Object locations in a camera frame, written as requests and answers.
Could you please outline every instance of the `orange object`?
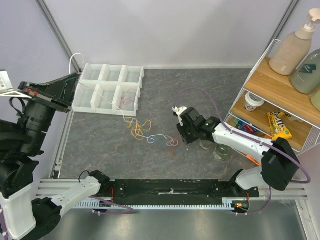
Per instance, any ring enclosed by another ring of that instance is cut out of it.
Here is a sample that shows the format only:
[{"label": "orange object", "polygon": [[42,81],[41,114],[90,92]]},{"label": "orange object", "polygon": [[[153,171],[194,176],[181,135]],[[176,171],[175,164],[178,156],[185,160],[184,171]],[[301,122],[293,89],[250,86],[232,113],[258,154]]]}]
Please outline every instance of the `orange object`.
[{"label": "orange object", "polygon": [[261,166],[260,162],[257,162],[252,156],[247,155],[246,156],[247,159],[250,159],[252,162],[254,162],[255,164],[257,164],[258,166]]}]

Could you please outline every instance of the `metal floor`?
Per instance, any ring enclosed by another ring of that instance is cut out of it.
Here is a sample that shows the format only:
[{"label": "metal floor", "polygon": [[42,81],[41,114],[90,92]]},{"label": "metal floor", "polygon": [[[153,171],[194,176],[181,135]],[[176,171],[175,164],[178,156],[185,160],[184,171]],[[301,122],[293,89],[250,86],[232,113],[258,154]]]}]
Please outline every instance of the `metal floor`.
[{"label": "metal floor", "polygon": [[[252,201],[251,209],[264,201]],[[68,212],[45,240],[306,240],[294,201],[259,214],[221,210],[137,210],[128,215]]]}]

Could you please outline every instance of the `wooden shelf board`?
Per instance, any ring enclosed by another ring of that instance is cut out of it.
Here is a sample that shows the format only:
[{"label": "wooden shelf board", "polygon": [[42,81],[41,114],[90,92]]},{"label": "wooden shelf board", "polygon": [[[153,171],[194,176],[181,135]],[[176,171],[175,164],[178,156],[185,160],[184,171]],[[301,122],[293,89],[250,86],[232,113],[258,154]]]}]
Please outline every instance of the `wooden shelf board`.
[{"label": "wooden shelf board", "polygon": [[[246,92],[235,104],[231,112],[235,116],[241,119],[244,119],[248,123],[255,125],[262,131],[271,135],[271,129],[270,129],[267,113],[279,112],[279,109],[276,106],[268,102],[265,102],[262,106],[258,107],[255,111],[248,111],[245,109],[245,103],[246,103],[245,95],[246,95]],[[287,141],[289,142],[292,148],[300,152],[307,140],[307,137],[309,135],[309,132],[312,126],[306,122],[290,121],[285,116],[282,117],[281,119],[292,134],[292,138],[288,139]]]},{"label": "wooden shelf board", "polygon": [[312,95],[298,92],[291,85],[290,76],[273,71],[269,61],[270,57],[263,59],[244,89],[320,128],[320,111],[312,105]]}]

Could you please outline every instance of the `white plastic organizer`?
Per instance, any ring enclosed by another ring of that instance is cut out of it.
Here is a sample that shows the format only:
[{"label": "white plastic organizer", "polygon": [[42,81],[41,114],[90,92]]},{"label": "white plastic organizer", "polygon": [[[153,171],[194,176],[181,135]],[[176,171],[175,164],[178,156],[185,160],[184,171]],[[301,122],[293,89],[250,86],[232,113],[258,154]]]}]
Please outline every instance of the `white plastic organizer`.
[{"label": "white plastic organizer", "polygon": [[111,115],[123,112],[135,117],[144,76],[143,66],[87,63],[75,91],[73,111]]}]

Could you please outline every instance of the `gray tabletop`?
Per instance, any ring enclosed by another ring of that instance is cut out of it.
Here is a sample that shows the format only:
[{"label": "gray tabletop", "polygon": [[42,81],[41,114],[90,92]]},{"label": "gray tabletop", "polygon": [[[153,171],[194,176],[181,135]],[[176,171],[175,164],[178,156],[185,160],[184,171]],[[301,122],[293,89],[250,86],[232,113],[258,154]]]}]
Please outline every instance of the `gray tabletop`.
[{"label": "gray tabletop", "polygon": [[[225,117],[250,69],[145,70],[136,117],[141,123],[151,120],[148,134],[172,136],[175,148],[156,137],[154,144],[131,135],[122,116],[74,114],[68,136],[60,178],[78,178],[84,171],[100,170],[112,179],[220,179],[229,180],[239,169],[255,166],[232,151],[227,161],[216,161],[213,150],[199,142],[185,145],[173,116],[175,96],[183,89],[206,90],[216,100]],[[190,91],[177,101],[177,107],[194,107],[205,118],[217,117],[210,100],[199,91]]]}]

